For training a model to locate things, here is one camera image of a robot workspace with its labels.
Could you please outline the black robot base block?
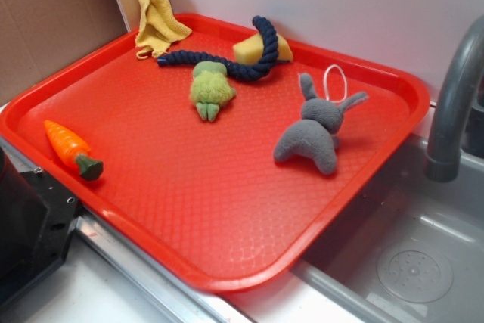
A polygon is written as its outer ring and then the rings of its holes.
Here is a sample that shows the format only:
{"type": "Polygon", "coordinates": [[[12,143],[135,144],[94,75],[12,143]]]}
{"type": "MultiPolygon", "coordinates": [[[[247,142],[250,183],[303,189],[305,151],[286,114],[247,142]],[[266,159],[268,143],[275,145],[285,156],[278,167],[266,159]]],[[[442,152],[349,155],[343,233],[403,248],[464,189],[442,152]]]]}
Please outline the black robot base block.
{"type": "Polygon", "coordinates": [[[20,172],[1,152],[1,306],[61,267],[79,198],[46,171],[20,172]]]}

